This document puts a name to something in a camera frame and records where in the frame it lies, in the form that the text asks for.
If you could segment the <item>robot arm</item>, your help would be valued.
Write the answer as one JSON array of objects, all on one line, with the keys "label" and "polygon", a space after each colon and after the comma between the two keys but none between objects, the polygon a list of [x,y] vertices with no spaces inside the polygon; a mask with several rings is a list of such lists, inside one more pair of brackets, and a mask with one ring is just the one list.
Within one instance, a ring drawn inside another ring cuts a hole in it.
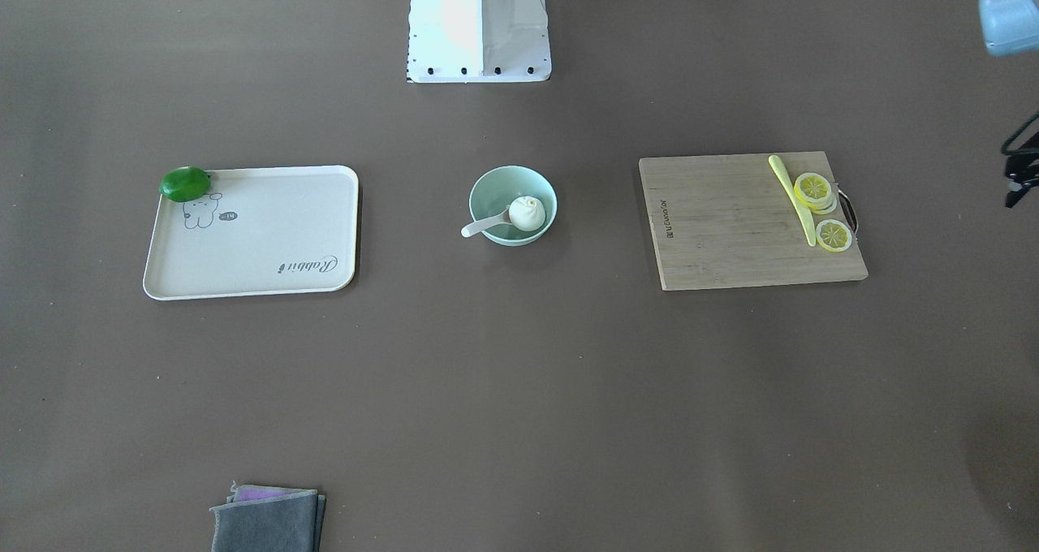
[{"label": "robot arm", "polygon": [[977,0],[983,44],[1003,57],[1038,49],[1038,0]]}]

